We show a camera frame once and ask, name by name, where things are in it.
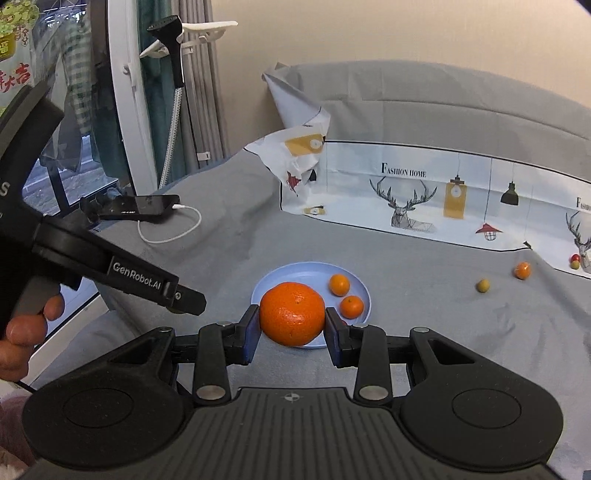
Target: black lamp illustration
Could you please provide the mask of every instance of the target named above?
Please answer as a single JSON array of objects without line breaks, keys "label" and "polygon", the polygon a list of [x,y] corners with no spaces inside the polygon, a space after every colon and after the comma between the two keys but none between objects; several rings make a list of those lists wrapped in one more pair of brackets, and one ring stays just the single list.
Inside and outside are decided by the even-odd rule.
[{"label": "black lamp illustration", "polygon": [[501,203],[506,205],[519,205],[519,196],[515,191],[515,183],[513,183],[515,177],[515,162],[513,162],[513,173],[511,174],[511,181],[509,182],[509,188],[501,196]]}]

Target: white hanger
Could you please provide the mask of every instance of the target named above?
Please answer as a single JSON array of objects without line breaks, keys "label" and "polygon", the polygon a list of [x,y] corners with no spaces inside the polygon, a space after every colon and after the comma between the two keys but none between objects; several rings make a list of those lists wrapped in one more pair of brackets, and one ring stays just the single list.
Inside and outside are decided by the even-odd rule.
[{"label": "white hanger", "polygon": [[[208,23],[184,23],[183,24],[183,33],[178,36],[178,42],[181,44],[181,49],[183,48],[191,48],[195,45],[199,45],[202,43],[209,43],[212,41],[216,41],[221,38],[222,35],[226,32],[226,30],[230,27],[235,27],[238,25],[238,22],[228,21],[228,22],[208,22]],[[184,33],[194,32],[198,34],[197,40],[190,40],[187,42],[182,42]],[[139,57],[143,59],[144,57],[152,57],[154,59],[160,59],[168,55],[168,49],[160,42],[160,40],[156,40],[152,43],[148,48],[146,48],[142,53],[139,54]]]}]

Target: white wall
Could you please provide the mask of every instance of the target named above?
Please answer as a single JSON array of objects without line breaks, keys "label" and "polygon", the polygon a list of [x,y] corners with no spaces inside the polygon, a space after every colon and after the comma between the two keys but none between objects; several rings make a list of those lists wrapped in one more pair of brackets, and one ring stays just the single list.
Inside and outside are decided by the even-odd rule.
[{"label": "white wall", "polygon": [[282,128],[262,72],[407,59],[485,70],[591,108],[591,15],[575,0],[212,0],[232,152]]}]

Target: window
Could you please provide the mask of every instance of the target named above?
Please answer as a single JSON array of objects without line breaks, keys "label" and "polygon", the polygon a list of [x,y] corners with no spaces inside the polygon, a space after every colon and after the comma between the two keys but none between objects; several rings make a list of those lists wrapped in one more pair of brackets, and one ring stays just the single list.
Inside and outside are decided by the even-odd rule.
[{"label": "window", "polygon": [[[64,112],[24,200],[46,215],[66,216],[82,196],[113,186],[133,192],[113,92],[106,0],[10,0],[0,13],[0,114],[19,88],[42,80]],[[62,321],[96,293],[87,279],[78,291],[62,287]]]}]

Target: smartphone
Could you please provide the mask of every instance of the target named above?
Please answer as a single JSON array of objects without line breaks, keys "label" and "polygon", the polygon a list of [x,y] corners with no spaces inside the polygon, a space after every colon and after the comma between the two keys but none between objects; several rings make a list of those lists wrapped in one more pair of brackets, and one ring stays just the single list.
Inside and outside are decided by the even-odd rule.
[{"label": "smartphone", "polygon": [[172,214],[173,205],[178,203],[178,195],[119,196],[103,205],[97,214],[100,220],[160,222]]}]

